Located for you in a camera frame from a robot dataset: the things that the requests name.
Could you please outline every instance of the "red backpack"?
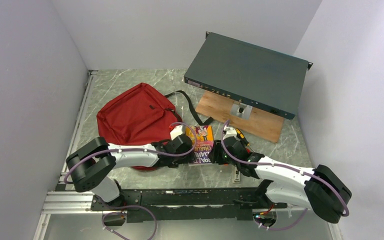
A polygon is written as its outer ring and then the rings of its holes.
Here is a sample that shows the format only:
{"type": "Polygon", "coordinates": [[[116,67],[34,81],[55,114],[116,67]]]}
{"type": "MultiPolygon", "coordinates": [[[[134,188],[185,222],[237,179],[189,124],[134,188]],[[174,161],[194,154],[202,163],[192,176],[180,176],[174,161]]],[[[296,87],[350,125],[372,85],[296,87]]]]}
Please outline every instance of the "red backpack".
{"type": "Polygon", "coordinates": [[[184,91],[162,95],[146,83],[140,83],[109,101],[96,115],[98,132],[107,143],[117,145],[145,145],[170,139],[170,124],[182,122],[176,107],[167,98],[183,94],[189,110],[199,125],[208,125],[210,117],[202,122],[184,91]]]}

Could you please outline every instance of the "black strap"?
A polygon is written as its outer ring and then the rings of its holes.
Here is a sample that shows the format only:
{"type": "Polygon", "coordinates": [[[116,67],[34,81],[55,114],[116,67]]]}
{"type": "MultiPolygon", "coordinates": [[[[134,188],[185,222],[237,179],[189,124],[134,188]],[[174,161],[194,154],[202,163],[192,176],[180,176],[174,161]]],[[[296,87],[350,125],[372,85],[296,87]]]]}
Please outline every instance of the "black strap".
{"type": "Polygon", "coordinates": [[[189,104],[189,111],[190,113],[192,114],[193,118],[195,119],[195,121],[200,125],[200,126],[204,126],[204,125],[210,125],[212,122],[213,122],[213,118],[212,117],[209,117],[207,120],[205,120],[204,122],[200,119],[200,117],[198,116],[198,113],[197,111],[195,111],[195,108],[194,108],[194,105],[192,105],[192,101],[191,99],[189,98],[189,96],[186,94],[186,92],[182,91],[182,90],[178,90],[178,91],[174,91],[172,93],[169,93],[167,95],[164,95],[164,97],[168,98],[172,95],[174,95],[175,93],[181,93],[183,94],[183,96],[186,98],[187,100],[187,103],[189,104]]]}

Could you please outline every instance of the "wood plank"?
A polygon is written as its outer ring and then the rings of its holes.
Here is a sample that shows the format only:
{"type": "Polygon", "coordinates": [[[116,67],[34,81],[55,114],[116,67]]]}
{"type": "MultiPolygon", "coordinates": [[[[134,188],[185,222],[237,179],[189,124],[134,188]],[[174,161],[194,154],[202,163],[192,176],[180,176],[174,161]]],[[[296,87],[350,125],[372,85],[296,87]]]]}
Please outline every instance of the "wood plank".
{"type": "Polygon", "coordinates": [[[261,109],[252,108],[249,119],[231,115],[234,100],[205,91],[196,106],[196,112],[222,123],[230,119],[230,126],[277,143],[281,136],[284,118],[261,109]]]}

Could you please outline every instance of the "gray marble surface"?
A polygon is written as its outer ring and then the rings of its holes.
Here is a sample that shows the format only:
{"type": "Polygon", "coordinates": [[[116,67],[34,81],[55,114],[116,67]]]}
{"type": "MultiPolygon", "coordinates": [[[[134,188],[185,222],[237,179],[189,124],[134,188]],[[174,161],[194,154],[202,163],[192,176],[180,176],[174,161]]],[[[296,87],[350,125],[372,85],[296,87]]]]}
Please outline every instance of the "gray marble surface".
{"type": "MultiPolygon", "coordinates": [[[[98,137],[96,115],[110,100],[139,83],[148,83],[163,95],[177,90],[185,91],[196,106],[204,94],[204,90],[186,84],[182,81],[186,69],[124,69],[100,70],[86,118],[80,134],[78,146],[81,147],[91,139],[98,137]]],[[[171,96],[170,101],[176,106],[176,111],[185,123],[197,125],[189,112],[188,102],[181,94],[171,96]]],[[[220,139],[223,124],[214,121],[212,124],[214,138],[220,139]]],[[[299,167],[311,167],[310,158],[304,143],[303,135],[297,118],[285,119],[283,129],[277,144],[245,132],[245,137],[251,147],[272,159],[299,167]]],[[[228,165],[181,165],[179,168],[163,167],[152,172],[141,172],[130,167],[113,170],[109,177],[118,180],[124,189],[132,188],[226,188],[226,187],[255,187],[261,180],[241,176],[240,183],[233,183],[233,166],[228,165]]]]}

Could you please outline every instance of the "book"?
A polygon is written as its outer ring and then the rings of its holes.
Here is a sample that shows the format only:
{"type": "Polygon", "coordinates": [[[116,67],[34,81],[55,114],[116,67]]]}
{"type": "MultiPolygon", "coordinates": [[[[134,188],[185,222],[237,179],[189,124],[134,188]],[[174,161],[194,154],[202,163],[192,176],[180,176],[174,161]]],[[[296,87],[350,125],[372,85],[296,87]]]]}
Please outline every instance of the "book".
{"type": "MultiPolygon", "coordinates": [[[[213,128],[209,125],[191,126],[191,128],[196,133],[197,143],[193,150],[195,158],[189,165],[211,164],[209,154],[214,145],[213,128]]],[[[186,129],[185,134],[192,140],[192,144],[195,144],[194,134],[189,128],[186,129]]]]}

